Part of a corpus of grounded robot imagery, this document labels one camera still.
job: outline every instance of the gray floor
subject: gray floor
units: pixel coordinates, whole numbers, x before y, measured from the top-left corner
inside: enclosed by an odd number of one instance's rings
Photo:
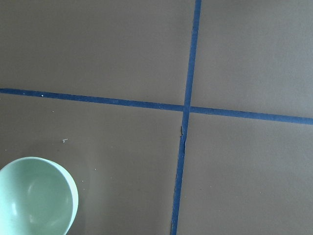
[[[0,88],[182,105],[194,5],[1,2]],[[309,0],[202,1],[192,106],[313,118],[312,11]],[[64,166],[80,197],[69,235],[169,235],[181,119],[0,94],[0,168],[25,156]],[[313,234],[312,134],[190,114],[178,234]]]

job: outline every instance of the bowl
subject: bowl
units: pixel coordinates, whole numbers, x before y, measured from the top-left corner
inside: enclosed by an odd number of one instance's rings
[[[65,235],[78,208],[71,175],[47,159],[17,159],[0,170],[0,235]]]

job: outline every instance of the bowl rim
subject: bowl rim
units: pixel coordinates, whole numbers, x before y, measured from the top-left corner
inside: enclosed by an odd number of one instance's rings
[[[60,172],[60,174],[63,176],[64,180],[66,181],[68,188],[70,190],[71,196],[72,196],[71,220],[67,226],[66,231],[63,233],[63,235],[66,235],[67,232],[69,231],[70,227],[72,226],[73,222],[74,222],[74,219],[76,217],[77,210],[78,210],[78,204],[79,204],[77,185],[76,185],[73,177],[61,165],[57,164],[56,162],[54,162],[52,160],[48,160],[48,159],[44,159],[44,158],[40,158],[40,157],[23,157],[23,158],[15,159],[15,160],[11,161],[10,163],[8,163],[7,165],[5,165],[2,169],[0,169],[0,174],[2,171],[4,171],[6,168],[9,168],[11,165],[13,165],[17,162],[25,161],[25,160],[38,160],[38,161],[42,161],[42,162],[45,162],[45,163],[53,166],[55,169],[57,169]]]

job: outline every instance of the blue painter's tape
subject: blue painter's tape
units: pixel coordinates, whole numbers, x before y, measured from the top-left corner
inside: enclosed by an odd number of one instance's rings
[[[220,116],[237,117],[237,118],[251,118],[251,119],[282,121],[282,122],[313,125],[313,118],[307,118],[307,117],[302,118],[302,117],[276,115],[276,114],[263,114],[263,113],[233,111],[233,110],[225,110],[225,109],[201,108],[201,107],[190,107],[190,112],[198,113],[198,114],[211,114],[211,115],[220,115]]]
[[[181,122],[182,133],[181,133],[181,137],[179,141],[178,163],[177,163],[175,191],[174,191],[174,199],[173,199],[171,235],[177,234],[180,193],[181,193],[182,176],[183,176],[184,161],[185,161],[185,143],[187,140],[192,84],[193,84],[193,78],[194,78],[194,69],[195,69],[196,52],[197,52],[200,12],[201,12],[201,0],[196,0],[192,34],[191,34],[191,45],[190,45],[190,52],[189,52],[185,101],[184,101],[184,108],[183,108],[183,115],[182,115],[182,122]]]
[[[182,105],[162,104],[162,103],[125,100],[125,99],[111,99],[111,98],[94,97],[94,96],[59,94],[59,93],[51,93],[51,92],[18,90],[18,89],[10,89],[10,88],[0,89],[0,93],[45,97],[45,98],[52,98],[52,99],[65,99],[65,100],[74,100],[74,101],[101,103],[101,104],[113,104],[113,105],[141,107],[141,108],[150,108],[150,109],[171,110],[171,111],[180,111],[180,112],[183,111]]]

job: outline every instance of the blue tape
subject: blue tape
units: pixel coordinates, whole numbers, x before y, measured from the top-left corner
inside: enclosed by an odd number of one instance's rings
[[[183,111],[182,105],[152,103],[152,102],[144,102],[144,101],[125,100],[125,99],[112,99],[112,98],[102,98],[102,97],[74,95],[74,94],[59,94],[59,93],[51,93],[51,92],[18,90],[18,89],[10,89],[10,88],[0,89],[0,93],[17,94],[17,95],[34,96],[34,97],[45,97],[45,98],[52,98],[52,99],[65,99],[65,100],[74,100],[74,101],[101,103],[101,104],[123,105],[123,106],[130,106],[130,107],[150,108],[150,109],[171,110],[171,111],[180,111],[180,112]]]
[[[201,0],[196,0],[192,34],[191,34],[191,45],[190,45],[190,52],[189,52],[185,101],[184,101],[182,122],[181,122],[181,137],[179,141],[178,163],[177,163],[176,181],[175,181],[175,190],[174,190],[174,199],[173,199],[171,235],[177,234],[180,193],[181,193],[182,175],[183,175],[184,161],[185,161],[185,143],[187,140],[192,83],[193,83],[193,78],[194,78],[198,30],[199,30],[199,22],[200,22],[200,12],[201,12]]]
[[[263,114],[263,113],[233,111],[233,110],[225,110],[225,109],[201,108],[201,107],[190,107],[190,112],[198,113],[198,114],[211,114],[211,115],[237,117],[237,118],[251,118],[251,119],[313,125],[313,118],[307,118],[307,117],[302,118],[302,117],[276,115],[276,114]]]

